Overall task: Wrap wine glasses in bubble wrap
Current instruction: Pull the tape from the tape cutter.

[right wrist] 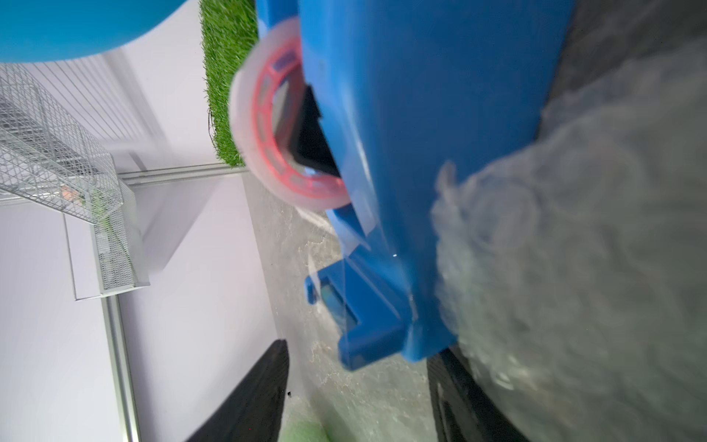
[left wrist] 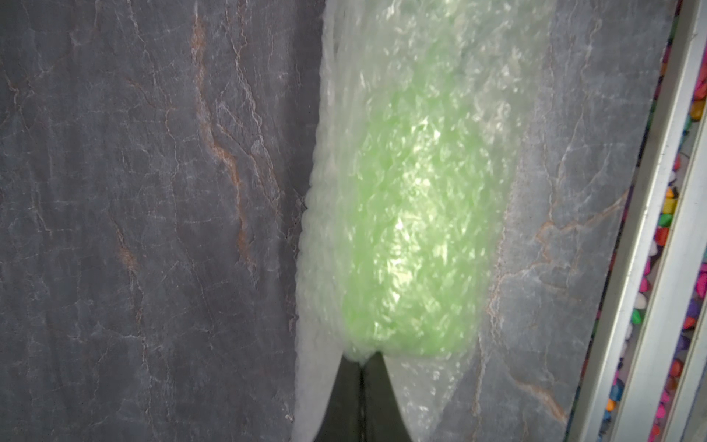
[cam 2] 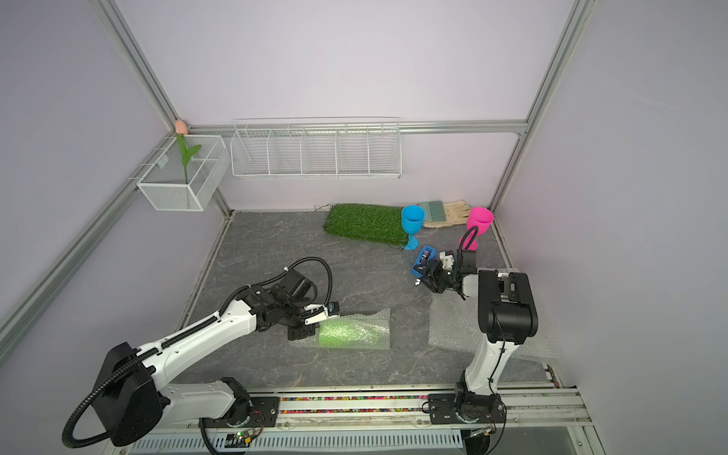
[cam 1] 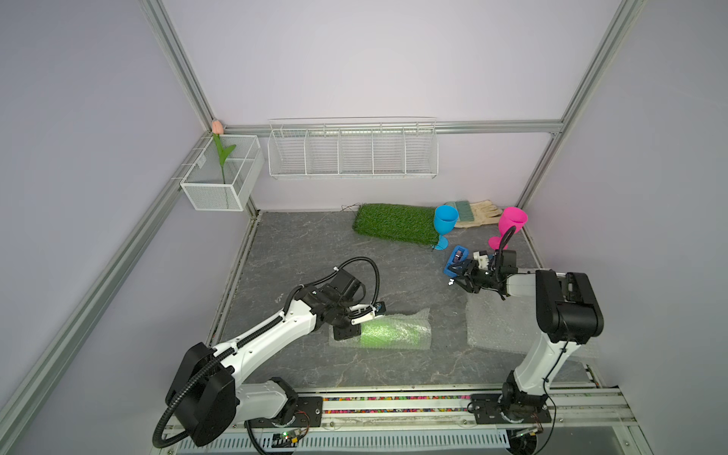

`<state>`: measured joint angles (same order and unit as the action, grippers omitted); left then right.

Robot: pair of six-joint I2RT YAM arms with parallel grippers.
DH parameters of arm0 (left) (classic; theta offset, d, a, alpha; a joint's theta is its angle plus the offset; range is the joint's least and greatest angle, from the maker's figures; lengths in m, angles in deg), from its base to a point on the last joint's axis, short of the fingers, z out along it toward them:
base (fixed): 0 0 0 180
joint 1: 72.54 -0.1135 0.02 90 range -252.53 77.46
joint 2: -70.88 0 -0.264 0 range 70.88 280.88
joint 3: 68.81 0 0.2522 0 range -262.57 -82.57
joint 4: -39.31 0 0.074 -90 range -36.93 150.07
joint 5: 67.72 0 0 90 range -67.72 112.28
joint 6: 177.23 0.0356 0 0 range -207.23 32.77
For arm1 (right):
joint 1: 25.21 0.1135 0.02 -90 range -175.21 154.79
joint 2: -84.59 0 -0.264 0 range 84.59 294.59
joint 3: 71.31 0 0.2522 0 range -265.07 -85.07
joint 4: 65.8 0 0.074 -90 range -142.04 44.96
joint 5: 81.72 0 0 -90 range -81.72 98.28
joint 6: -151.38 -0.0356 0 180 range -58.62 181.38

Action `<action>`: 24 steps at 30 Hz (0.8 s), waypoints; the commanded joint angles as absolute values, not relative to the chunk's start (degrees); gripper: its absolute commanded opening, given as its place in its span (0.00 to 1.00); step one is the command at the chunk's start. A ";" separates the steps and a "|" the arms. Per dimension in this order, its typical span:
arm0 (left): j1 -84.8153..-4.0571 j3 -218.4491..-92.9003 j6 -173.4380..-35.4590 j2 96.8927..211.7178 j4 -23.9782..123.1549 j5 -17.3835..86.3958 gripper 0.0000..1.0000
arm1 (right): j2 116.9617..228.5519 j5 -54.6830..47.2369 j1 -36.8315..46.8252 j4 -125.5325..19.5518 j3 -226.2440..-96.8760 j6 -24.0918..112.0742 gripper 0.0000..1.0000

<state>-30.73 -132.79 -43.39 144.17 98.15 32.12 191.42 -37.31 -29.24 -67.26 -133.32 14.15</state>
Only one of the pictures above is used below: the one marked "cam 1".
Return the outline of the green plastic wine glass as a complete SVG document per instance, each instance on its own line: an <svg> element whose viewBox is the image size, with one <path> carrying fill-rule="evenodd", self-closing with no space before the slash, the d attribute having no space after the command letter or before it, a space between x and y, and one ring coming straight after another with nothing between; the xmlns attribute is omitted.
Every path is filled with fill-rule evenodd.
<svg viewBox="0 0 728 455"><path fill-rule="evenodd" d="M359 346L368 349L427 350L431 329L424 320L379 318L362 325Z"/></svg>

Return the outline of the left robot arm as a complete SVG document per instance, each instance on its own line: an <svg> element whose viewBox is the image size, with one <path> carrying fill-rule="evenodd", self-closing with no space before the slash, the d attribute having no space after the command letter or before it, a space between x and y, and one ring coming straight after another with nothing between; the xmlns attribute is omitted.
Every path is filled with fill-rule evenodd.
<svg viewBox="0 0 728 455"><path fill-rule="evenodd" d="M381 274L369 257L350 258L327 276L295 286L274 315L242 335L208 346L193 345L183 356L165 396L152 444L172 447L186 438L208 445L233 423L257 419L279 426L296 419L299 396L280 377L248 382L250 375L291 343L325 324L344 337L382 317Z"/></svg>

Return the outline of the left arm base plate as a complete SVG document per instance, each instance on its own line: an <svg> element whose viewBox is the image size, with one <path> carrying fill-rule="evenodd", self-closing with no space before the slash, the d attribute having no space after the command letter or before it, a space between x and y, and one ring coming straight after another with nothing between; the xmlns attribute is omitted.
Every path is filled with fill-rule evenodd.
<svg viewBox="0 0 728 455"><path fill-rule="evenodd" d="M252 428L319 428L322 425L323 398L319 395L300 396L288 403L272 419L255 418L249 421Z"/></svg>

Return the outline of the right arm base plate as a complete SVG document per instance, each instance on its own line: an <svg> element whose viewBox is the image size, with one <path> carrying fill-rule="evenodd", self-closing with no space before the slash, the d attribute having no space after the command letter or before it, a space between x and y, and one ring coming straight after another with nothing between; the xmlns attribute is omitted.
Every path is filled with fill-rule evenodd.
<svg viewBox="0 0 728 455"><path fill-rule="evenodd" d="M547 397L527 395L524 402L509 402L501 394L472 394L468 411L478 425L550 424L553 422Z"/></svg>

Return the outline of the blue tape dispenser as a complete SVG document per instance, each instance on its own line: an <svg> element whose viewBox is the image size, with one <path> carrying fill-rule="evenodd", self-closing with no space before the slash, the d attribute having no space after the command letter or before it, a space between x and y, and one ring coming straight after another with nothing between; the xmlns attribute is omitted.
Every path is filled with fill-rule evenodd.
<svg viewBox="0 0 728 455"><path fill-rule="evenodd" d="M464 248L463 246L455 246L449 256L449 259L447 260L446 266L444 268L444 274L449 278L455 278L457 276L457 273L453 272L450 267L452 265L461 263L468 257L468 255L469 250L467 248Z"/></svg>

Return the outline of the blue plastic wine glass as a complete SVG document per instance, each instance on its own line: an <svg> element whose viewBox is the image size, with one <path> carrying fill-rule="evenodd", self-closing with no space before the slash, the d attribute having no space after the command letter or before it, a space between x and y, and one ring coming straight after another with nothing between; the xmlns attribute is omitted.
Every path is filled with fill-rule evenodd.
<svg viewBox="0 0 728 455"><path fill-rule="evenodd" d="M455 228L459 220L459 212L456 208L443 205L435 209L433 225L438 233L438 242L434 246L436 250L444 250L449 245L446 235Z"/></svg>

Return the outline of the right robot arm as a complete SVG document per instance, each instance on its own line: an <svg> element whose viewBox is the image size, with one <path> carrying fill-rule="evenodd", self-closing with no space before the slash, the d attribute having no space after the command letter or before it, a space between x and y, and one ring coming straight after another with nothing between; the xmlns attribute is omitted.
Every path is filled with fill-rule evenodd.
<svg viewBox="0 0 728 455"><path fill-rule="evenodd" d="M464 291L493 291L501 299L531 298L535 302L540 337L525 360L511 371L500 395L473 394L468 411L479 424L554 422L549 413L549 387L564 362L593 337L601 335L604 318L589 277L584 273L557 273L552 269L517 267L517 252L507 247L516 233L502 235L494 254L484 264L479 252L447 266L450 279Z"/></svg>

